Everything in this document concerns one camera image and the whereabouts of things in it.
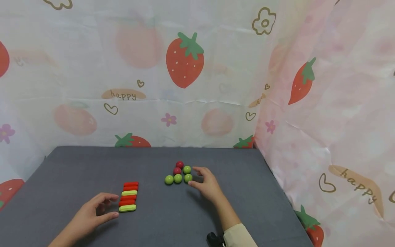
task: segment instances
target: fabric backdrop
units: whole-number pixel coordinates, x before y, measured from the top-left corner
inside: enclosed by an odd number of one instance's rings
[[[56,146],[255,140],[314,246],[392,246],[395,3],[1,3],[0,210]]]

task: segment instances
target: gray tabletop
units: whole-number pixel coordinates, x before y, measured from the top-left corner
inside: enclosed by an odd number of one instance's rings
[[[46,246],[86,201],[120,195],[130,181],[139,182],[136,211],[79,246],[207,246],[209,232],[222,232],[211,203],[184,182],[164,184],[179,160],[215,174],[258,246],[312,246],[256,149],[111,147],[56,148],[0,213],[0,246]]]

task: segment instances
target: beige sleeve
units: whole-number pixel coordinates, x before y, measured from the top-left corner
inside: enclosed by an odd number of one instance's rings
[[[227,229],[224,240],[226,247],[258,247],[242,223]]]

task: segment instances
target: black object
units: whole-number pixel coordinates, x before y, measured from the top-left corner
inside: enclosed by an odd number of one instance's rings
[[[225,247],[225,241],[224,241],[224,234],[221,234],[219,236],[215,235],[214,232],[210,232],[207,234],[207,242],[209,243],[210,247]]]

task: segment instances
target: pink flower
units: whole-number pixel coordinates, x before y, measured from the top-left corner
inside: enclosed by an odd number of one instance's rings
[[[0,142],[4,140],[7,144],[9,144],[9,137],[13,136],[14,134],[15,130],[12,130],[9,124],[3,124],[3,126],[0,128]]]
[[[177,124],[176,116],[170,116],[170,114],[166,113],[166,117],[162,118],[161,121],[166,123],[166,126],[169,127],[170,124]]]
[[[274,130],[276,129],[276,126],[274,125],[274,121],[265,122],[265,125],[267,126],[266,132],[270,132],[273,135]]]

